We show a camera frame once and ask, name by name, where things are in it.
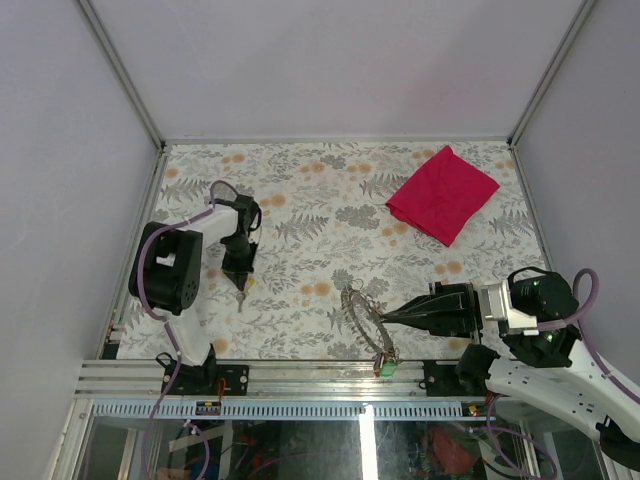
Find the metal ring key organizer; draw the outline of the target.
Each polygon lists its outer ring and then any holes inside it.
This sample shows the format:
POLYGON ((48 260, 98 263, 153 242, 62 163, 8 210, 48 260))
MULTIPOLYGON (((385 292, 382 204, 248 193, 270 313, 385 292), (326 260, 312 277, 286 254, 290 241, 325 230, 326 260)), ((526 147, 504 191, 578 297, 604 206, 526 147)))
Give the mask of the metal ring key organizer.
POLYGON ((374 374, 381 376, 379 369, 384 363, 394 363, 398 366, 398 352, 391 335, 382 323, 383 315, 379 303, 350 284, 342 288, 340 300, 345 320, 373 353, 374 374))

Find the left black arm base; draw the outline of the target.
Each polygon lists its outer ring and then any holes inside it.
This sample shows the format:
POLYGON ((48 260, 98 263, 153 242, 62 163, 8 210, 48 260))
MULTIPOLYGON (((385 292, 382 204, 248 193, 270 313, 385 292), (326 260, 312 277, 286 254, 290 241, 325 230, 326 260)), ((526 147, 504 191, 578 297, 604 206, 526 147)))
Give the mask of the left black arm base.
POLYGON ((247 395, 250 367, 219 364, 213 349, 202 365, 182 364, 172 384, 170 380, 178 366, 177 360, 168 352, 158 354, 155 360, 164 369, 162 391, 166 391, 167 395, 215 395, 221 398, 247 395))

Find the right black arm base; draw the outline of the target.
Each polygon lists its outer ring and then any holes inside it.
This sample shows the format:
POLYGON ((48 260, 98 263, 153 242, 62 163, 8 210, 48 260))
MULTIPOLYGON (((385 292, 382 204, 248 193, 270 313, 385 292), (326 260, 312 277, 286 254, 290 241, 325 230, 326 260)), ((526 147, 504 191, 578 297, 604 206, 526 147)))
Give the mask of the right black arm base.
POLYGON ((418 387, 428 397, 485 396, 489 369, 499 354, 484 345, 470 344, 456 363, 424 360, 418 387))

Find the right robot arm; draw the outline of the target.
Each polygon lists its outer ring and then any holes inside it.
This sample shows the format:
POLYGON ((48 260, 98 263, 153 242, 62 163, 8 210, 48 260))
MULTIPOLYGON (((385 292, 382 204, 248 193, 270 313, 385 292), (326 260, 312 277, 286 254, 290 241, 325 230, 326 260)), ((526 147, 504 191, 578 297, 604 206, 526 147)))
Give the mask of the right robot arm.
POLYGON ((596 273, 578 272, 577 279, 591 279, 589 296, 580 302, 578 282, 530 271, 530 277, 517 270, 479 286, 434 283, 382 321, 470 339, 456 365, 426 363, 428 393, 512 397, 573 426, 604 455, 637 470, 639 387, 593 350, 579 325, 598 293, 596 273))

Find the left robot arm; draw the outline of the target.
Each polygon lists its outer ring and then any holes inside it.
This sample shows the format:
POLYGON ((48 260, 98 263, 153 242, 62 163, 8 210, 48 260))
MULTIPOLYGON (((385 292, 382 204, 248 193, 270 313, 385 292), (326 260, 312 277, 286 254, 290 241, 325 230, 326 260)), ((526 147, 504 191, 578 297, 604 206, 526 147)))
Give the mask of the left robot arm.
POLYGON ((222 272, 239 292, 254 272, 258 244, 250 235, 261 226, 262 211, 253 197, 214 200, 195 217, 174 225, 149 222, 137 247, 128 290, 165 331, 183 365, 184 382, 197 394, 212 392, 218 369, 209 364, 214 350, 204 336, 194 303, 199 293, 204 250, 224 249, 222 272))

